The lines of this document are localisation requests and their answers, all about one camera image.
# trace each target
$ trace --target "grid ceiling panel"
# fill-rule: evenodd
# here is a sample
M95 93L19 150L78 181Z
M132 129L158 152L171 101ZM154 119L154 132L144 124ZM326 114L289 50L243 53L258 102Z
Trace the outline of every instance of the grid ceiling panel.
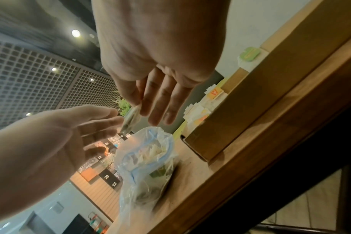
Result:
M78 70L49 56L0 42L0 126L26 113L55 109Z
M78 80L66 96L61 109L92 104L119 109L114 102L120 99L114 80L83 70Z

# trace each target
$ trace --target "hand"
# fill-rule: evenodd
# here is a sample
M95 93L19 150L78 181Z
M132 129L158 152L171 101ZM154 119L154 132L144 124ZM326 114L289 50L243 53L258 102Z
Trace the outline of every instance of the hand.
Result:
M114 136L123 123L117 115L86 105L41 112L0 130L0 219L46 197L104 153L105 147L83 147Z
M164 113L165 124L171 124L192 89L214 72L229 3L92 1L103 67L129 103L142 100L140 113L150 115L151 125L158 125Z

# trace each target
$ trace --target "finger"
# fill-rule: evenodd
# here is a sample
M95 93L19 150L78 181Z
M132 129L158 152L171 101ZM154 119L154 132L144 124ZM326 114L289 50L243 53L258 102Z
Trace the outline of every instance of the finger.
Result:
M163 117L164 112L168 107L170 97L176 84L177 82L173 77L167 75L165 76L160 88L159 97L156 100L154 109L152 110L150 117L148 118L148 122L150 123L150 125L157 126L160 123L161 118Z
M93 123L87 123L78 126L78 130L81 136L92 134L98 131L102 131L111 127L119 127L123 124L124 118L122 116L116 116L111 119L100 120Z
M107 139L109 137L115 136L117 132L118 131L115 128L108 128L87 136L83 136L82 137L83 146L87 146L95 142L98 142L99 140Z
M103 106L84 105L61 110L67 119L69 127L76 127L91 120L112 118L118 115L118 110Z
M90 149L84 151L85 158L86 158L86 160L91 159L95 156L104 154L105 151L106 151L106 148L102 147L102 146L90 148Z
M157 67L155 67L147 78L147 84L145 94L143 95L142 107L140 114L142 116L148 116L150 114L152 104L154 103L155 97L163 83L165 74Z
M137 89L138 89L138 92L140 93L141 100L143 99L143 95L145 93L146 82L147 82L147 76L141 80L136 81Z
M136 86L136 81L123 81L114 79L120 95L127 100L132 106L138 106L141 103L140 92Z
M193 88L183 87L179 83L176 84L170 98L168 110L163 118L165 124L169 125L174 122L179 112L179 109L190 95L192 89Z

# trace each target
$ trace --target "wooden counter edge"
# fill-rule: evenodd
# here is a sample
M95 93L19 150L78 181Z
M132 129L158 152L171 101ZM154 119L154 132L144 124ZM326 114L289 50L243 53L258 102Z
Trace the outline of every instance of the wooden counter edge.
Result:
M351 40L219 154L215 173L149 233L186 232L350 102Z

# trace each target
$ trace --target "wooden wall panel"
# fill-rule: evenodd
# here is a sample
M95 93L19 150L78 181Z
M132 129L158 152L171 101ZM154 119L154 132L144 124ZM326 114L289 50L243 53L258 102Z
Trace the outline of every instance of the wooden wall panel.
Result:
M109 219L116 219L119 214L120 186L114 190L102 178L93 179L93 183L90 184L77 172L70 180Z

